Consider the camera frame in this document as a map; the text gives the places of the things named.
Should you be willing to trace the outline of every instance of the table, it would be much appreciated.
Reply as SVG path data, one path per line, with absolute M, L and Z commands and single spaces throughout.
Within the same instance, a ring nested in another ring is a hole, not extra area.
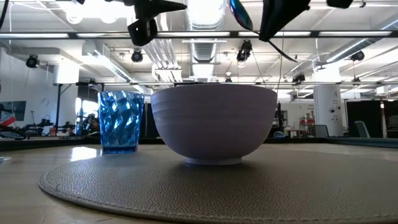
M 337 144 L 264 144 L 266 149 L 317 151 L 398 161 L 398 151 L 388 148 L 343 146 Z M 140 145 L 139 150 L 168 150 L 165 145 Z M 37 181 L 46 171 L 70 161 L 101 156 L 101 146 L 65 146 L 45 149 L 0 152 L 11 160 L 0 163 L 1 223 L 99 223 L 156 224 L 152 220 L 96 212 L 48 196 Z

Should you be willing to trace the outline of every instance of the column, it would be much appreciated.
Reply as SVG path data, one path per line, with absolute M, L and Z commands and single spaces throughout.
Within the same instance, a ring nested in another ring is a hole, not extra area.
M 324 65 L 324 69 L 314 68 L 313 81 L 340 82 L 337 64 Z M 315 124 L 327 125 L 329 136 L 343 135 L 341 113 L 341 93 L 339 85 L 316 85 L 314 87 Z
M 54 68 L 55 83 L 65 83 L 61 89 L 61 92 L 63 93 L 61 94 L 60 99 L 58 126 L 63 126 L 67 121 L 71 124 L 75 124 L 75 102 L 78 94 L 78 87 L 71 86 L 68 88 L 66 83 L 76 83 L 79 81 L 79 68 L 80 66 L 77 63 L 71 61 L 62 62 Z

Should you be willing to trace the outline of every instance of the blue glass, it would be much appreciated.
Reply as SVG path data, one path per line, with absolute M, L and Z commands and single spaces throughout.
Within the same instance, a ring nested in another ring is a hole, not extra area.
M 104 91 L 98 94 L 98 104 L 103 153 L 136 152 L 144 95 Z

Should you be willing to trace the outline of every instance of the poster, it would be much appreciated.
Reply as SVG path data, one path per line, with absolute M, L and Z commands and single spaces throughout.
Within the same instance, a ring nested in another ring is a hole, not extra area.
M 12 117 L 14 113 L 17 121 L 23 121 L 25 118 L 26 101 L 8 101 L 0 102 L 0 122 Z

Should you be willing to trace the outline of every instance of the woven placemat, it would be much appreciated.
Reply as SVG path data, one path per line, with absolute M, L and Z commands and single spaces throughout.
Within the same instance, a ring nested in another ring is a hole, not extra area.
M 209 167 L 144 151 L 71 162 L 39 185 L 84 207 L 170 222 L 398 221 L 398 163 L 342 154 L 259 149 L 242 164 Z

